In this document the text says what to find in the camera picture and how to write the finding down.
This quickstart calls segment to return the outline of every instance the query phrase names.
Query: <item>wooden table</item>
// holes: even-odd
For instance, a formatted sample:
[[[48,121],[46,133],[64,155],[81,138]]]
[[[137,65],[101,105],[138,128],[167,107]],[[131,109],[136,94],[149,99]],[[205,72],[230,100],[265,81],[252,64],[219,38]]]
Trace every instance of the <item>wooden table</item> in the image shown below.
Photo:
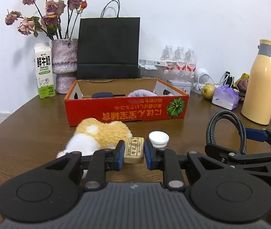
[[[53,160],[73,135],[66,118],[63,95],[40,99],[35,97],[0,124],[0,184],[23,172]],[[177,154],[196,150],[205,152],[205,131],[214,113],[221,110],[200,95],[191,94],[184,119],[147,122],[127,122],[134,136],[144,137],[155,130],[170,136],[168,148]],[[246,127],[263,128],[240,115],[241,106],[234,110]],[[221,120],[216,126],[219,145],[239,150],[240,138],[231,122]],[[247,153],[270,152],[271,146],[249,140]],[[108,181],[159,182],[161,171],[147,170],[146,163],[124,164],[119,172],[108,172]]]

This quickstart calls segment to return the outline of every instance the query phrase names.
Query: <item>wooden block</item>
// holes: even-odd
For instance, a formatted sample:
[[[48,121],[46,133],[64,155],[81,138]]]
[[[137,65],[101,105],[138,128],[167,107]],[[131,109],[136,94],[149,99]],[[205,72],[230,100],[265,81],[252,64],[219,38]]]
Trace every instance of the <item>wooden block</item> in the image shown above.
[[[144,138],[132,137],[127,139],[124,152],[124,162],[141,164],[144,161]]]

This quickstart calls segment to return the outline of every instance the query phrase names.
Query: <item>vase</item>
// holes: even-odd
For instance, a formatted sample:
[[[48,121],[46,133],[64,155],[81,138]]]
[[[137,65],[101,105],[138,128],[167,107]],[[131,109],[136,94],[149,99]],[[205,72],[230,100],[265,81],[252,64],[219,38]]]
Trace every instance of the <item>vase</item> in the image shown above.
[[[56,77],[56,92],[66,94],[76,80],[78,39],[52,41],[53,73]]]

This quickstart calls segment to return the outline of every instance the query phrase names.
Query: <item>milk carton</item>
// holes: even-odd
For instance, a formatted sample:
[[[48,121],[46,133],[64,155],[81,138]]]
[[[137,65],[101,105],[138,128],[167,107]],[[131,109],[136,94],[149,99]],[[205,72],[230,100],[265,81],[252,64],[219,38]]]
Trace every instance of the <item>milk carton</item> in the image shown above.
[[[55,95],[53,70],[52,70],[52,51],[49,43],[35,44],[35,72],[38,84],[39,97],[45,98]]]

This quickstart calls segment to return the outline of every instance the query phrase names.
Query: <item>white bottle cap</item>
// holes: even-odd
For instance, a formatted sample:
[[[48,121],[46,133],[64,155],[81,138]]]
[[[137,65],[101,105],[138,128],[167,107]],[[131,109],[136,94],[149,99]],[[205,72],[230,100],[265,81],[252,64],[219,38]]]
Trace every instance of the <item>white bottle cap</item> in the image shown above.
[[[148,138],[155,148],[164,148],[169,142],[169,136],[162,131],[152,131]]]

